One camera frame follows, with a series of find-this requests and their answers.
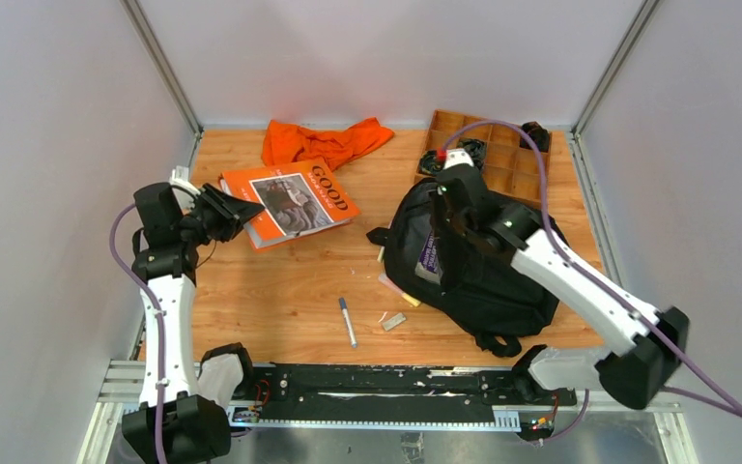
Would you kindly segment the purple paperback book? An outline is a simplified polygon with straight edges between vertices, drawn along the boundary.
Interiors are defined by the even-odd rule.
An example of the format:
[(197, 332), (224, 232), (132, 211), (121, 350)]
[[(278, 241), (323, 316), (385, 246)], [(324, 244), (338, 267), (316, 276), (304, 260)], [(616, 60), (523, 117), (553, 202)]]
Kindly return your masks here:
[(433, 233), (428, 234), (423, 244), (414, 266), (414, 274), (435, 285), (442, 283), (442, 266)]

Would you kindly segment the aluminium frame rail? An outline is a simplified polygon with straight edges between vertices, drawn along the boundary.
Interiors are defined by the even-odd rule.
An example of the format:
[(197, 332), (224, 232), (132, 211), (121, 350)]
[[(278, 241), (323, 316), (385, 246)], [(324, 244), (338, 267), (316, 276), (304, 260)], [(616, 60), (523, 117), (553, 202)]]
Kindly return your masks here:
[(507, 367), (259, 363), (227, 463), (692, 463), (680, 407), (544, 392)]

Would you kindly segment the pink yellow highlighter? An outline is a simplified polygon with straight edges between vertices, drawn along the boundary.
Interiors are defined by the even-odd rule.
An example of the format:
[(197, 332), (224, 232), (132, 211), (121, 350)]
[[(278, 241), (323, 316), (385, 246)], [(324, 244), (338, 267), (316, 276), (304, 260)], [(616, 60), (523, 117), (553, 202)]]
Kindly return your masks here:
[(378, 276), (378, 281), (382, 285), (384, 285), (386, 288), (393, 291), (397, 296), (402, 298), (409, 305), (413, 307), (419, 307), (421, 305), (421, 301), (419, 301), (418, 299), (412, 297), (411, 295), (407, 294), (405, 291), (400, 289), (392, 280), (388, 278), (388, 276), (385, 273), (381, 273)]

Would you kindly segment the orange cloth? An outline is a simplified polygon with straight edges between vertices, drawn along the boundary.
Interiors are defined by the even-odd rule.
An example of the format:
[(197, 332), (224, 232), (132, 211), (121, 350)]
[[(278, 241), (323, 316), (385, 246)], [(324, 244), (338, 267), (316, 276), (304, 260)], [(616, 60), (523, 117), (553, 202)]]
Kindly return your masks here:
[(344, 130), (312, 130), (271, 120), (261, 159), (266, 166), (322, 158), (332, 171), (369, 155), (389, 142), (395, 132), (376, 118)]

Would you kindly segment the black student backpack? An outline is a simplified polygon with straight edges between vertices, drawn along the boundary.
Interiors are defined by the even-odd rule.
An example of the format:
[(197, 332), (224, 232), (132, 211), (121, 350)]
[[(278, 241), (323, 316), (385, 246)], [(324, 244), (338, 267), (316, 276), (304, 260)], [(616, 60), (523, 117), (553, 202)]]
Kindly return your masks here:
[(387, 227), (367, 233), (368, 240), (385, 247), (385, 274), (400, 289), (441, 311), (476, 345), (501, 358), (523, 351), (521, 338), (548, 327), (559, 306), (558, 298), (535, 280), (520, 274), (497, 257), (484, 255), (468, 244), (471, 261), (461, 287), (445, 292), (414, 274), (414, 266), (431, 225), (429, 192), (437, 184), (424, 178), (403, 197)]

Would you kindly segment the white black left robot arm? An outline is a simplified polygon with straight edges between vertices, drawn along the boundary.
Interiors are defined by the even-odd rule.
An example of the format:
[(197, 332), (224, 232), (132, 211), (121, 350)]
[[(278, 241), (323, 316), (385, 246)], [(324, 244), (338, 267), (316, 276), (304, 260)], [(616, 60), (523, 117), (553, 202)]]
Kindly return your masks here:
[(229, 404), (250, 397), (258, 376), (240, 343), (193, 358), (198, 248), (231, 241), (265, 208), (182, 181), (140, 188), (131, 208), (142, 226), (132, 264), (119, 265), (140, 289), (148, 341), (138, 408), (123, 416), (122, 434), (146, 463), (209, 463), (229, 453)]

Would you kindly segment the wooden compartment tray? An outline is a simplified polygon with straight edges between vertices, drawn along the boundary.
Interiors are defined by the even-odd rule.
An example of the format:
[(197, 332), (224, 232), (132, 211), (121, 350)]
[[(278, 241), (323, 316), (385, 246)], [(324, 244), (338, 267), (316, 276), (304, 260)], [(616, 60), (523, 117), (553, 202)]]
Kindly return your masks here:
[[(476, 138), (487, 143), (487, 157), (481, 171), (489, 189), (526, 203), (534, 208), (541, 204), (540, 174), (549, 172), (550, 151), (541, 153), (543, 165), (539, 166), (530, 146), (515, 131), (493, 125), (483, 125), (466, 130), (456, 137), (454, 133), (481, 119), (476, 116), (436, 110), (423, 143), (422, 155), (428, 150), (438, 150), (444, 143), (457, 148), (461, 138)], [(427, 178), (414, 174), (416, 182)]]

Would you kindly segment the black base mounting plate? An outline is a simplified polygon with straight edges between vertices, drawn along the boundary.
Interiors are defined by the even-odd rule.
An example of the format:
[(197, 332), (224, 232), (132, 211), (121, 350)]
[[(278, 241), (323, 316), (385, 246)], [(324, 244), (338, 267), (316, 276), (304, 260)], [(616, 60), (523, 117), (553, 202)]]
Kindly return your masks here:
[(232, 398), (233, 426), (512, 430), (578, 402), (508, 367), (258, 363)]

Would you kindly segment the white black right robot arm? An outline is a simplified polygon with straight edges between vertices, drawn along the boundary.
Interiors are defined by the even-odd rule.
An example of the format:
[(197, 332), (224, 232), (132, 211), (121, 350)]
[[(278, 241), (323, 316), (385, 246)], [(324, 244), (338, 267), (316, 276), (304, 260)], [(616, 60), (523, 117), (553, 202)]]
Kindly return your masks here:
[(624, 291), (570, 250), (542, 214), (499, 201), (474, 166), (453, 165), (436, 181), (443, 225), (540, 284), (603, 340), (594, 348), (542, 349), (514, 375), (517, 397), (533, 404), (552, 390), (600, 389), (627, 408), (645, 409), (682, 364), (688, 316)]

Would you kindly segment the orange cover book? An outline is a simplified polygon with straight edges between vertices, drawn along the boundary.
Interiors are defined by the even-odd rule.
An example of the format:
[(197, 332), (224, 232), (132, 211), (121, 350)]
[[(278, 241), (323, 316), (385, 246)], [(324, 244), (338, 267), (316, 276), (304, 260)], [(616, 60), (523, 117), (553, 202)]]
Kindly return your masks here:
[(264, 206), (244, 226), (255, 250), (317, 234), (360, 215), (322, 158), (224, 171), (219, 184), (236, 198)]

